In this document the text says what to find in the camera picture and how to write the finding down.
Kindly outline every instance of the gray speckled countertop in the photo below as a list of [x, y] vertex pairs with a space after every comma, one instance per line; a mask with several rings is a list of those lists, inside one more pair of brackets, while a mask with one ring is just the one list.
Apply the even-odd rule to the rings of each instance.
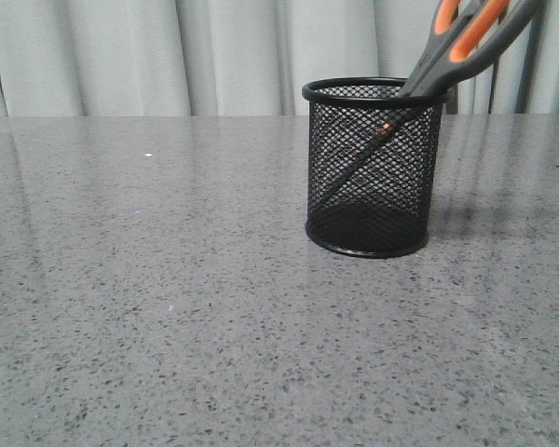
[[307, 119], [0, 118], [0, 447], [559, 447], [559, 115], [446, 116], [429, 245], [307, 240]]

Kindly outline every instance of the mesh cup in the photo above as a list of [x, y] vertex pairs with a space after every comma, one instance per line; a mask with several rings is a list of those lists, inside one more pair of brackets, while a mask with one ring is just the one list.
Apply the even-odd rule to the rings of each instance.
[[[310, 106], [306, 230], [325, 249], [388, 258], [427, 243], [441, 115], [451, 91], [396, 98], [403, 82], [356, 77], [303, 87]], [[402, 124], [370, 145], [390, 123]]]

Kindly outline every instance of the pen holder base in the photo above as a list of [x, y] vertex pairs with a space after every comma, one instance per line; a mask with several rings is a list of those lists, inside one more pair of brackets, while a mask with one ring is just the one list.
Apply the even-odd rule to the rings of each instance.
[[[341, 78], [303, 88], [310, 106], [306, 231], [325, 249], [389, 258], [427, 244], [441, 115], [451, 93], [398, 98], [403, 82]], [[392, 134], [377, 139], [390, 123]]]

